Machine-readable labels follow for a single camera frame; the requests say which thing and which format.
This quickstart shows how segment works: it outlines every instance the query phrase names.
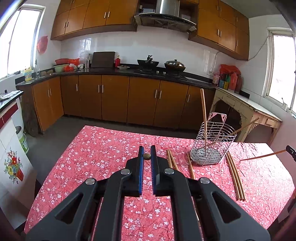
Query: window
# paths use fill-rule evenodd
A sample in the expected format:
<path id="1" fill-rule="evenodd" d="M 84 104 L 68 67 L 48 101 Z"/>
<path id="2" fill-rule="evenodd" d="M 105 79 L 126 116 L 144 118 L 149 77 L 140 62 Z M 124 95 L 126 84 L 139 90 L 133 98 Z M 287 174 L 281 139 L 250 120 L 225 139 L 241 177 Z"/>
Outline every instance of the window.
<path id="1" fill-rule="evenodd" d="M 269 66 L 266 96 L 278 106 L 287 104 L 296 111 L 295 70 L 296 50 L 295 36 L 289 30 L 269 31 Z"/>
<path id="2" fill-rule="evenodd" d="M 33 66 L 42 9 L 21 7 L 0 36 L 0 79 Z"/>

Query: bucket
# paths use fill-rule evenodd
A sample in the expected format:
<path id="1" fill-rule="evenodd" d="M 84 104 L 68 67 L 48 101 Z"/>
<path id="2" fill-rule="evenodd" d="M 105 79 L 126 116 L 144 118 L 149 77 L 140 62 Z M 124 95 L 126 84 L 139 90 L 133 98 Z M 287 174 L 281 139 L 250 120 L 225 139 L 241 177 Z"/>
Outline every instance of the bucket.
<path id="1" fill-rule="evenodd" d="M 28 146 L 28 143 L 27 143 L 27 137 L 26 135 L 23 133 L 22 131 L 22 128 L 20 126 L 17 126 L 15 127 L 16 128 L 16 134 L 17 134 L 17 137 L 20 141 L 20 144 L 24 150 L 24 152 L 27 154 L 28 151 L 29 151 L 29 146 Z"/>

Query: silver bolt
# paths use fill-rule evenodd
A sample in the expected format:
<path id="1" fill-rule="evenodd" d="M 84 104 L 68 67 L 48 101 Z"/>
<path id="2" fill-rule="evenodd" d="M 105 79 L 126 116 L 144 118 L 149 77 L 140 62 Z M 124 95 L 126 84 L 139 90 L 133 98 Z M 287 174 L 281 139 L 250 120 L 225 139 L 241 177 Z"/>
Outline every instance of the silver bolt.
<path id="1" fill-rule="evenodd" d="M 95 179 L 93 178 L 88 178 L 85 180 L 86 185 L 93 185 L 95 183 Z"/>
<path id="2" fill-rule="evenodd" d="M 202 177 L 202 178 L 200 179 L 200 182 L 201 182 L 202 184 L 209 184 L 209 183 L 210 183 L 210 180 L 209 180 L 207 177 Z"/>
<path id="3" fill-rule="evenodd" d="M 127 169 L 127 168 L 125 168 L 125 169 L 122 169 L 121 171 L 120 171 L 120 173 L 122 174 L 122 175 L 127 175 L 127 174 L 130 174 L 130 170 L 129 169 Z"/>
<path id="4" fill-rule="evenodd" d="M 171 169 L 171 168 L 166 168 L 165 169 L 165 174 L 174 174 L 174 169 Z"/>

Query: wire basket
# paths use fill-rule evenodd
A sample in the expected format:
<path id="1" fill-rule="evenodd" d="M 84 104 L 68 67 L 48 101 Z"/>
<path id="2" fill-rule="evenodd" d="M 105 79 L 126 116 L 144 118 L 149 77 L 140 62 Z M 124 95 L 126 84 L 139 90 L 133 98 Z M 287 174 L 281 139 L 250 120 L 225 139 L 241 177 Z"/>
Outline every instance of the wire basket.
<path id="1" fill-rule="evenodd" d="M 209 121 L 215 115 L 221 115 L 222 122 Z M 230 136 L 234 129 L 225 124 L 227 115 L 212 112 L 207 121 L 207 133 L 205 136 L 205 123 L 203 122 L 193 147 L 190 151 L 191 159 L 199 165 L 210 165 L 219 163 L 226 155 L 230 144 L 234 141 L 236 134 Z"/>

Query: red plastic bag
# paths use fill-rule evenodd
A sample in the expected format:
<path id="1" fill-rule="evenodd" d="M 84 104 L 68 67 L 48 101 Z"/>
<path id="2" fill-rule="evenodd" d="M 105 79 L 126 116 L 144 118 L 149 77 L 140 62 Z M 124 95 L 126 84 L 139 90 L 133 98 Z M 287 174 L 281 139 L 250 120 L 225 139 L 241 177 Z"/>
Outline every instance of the red plastic bag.
<path id="1" fill-rule="evenodd" d="M 64 71 L 65 72 L 69 72 L 69 71 L 73 71 L 74 68 L 73 67 L 70 67 L 69 65 L 67 65 L 66 67 L 64 67 Z"/>
<path id="2" fill-rule="evenodd" d="M 233 65 L 230 66 L 227 64 L 220 65 L 220 73 L 222 73 L 222 74 L 232 74 L 232 73 L 241 74 L 240 70 L 236 66 L 233 66 Z"/>
<path id="3" fill-rule="evenodd" d="M 48 37 L 43 36 L 38 40 L 37 50 L 39 54 L 44 54 L 47 49 Z"/>
<path id="4" fill-rule="evenodd" d="M 79 65 L 79 58 L 77 59 L 68 59 L 69 64 L 75 64 L 76 66 Z"/>

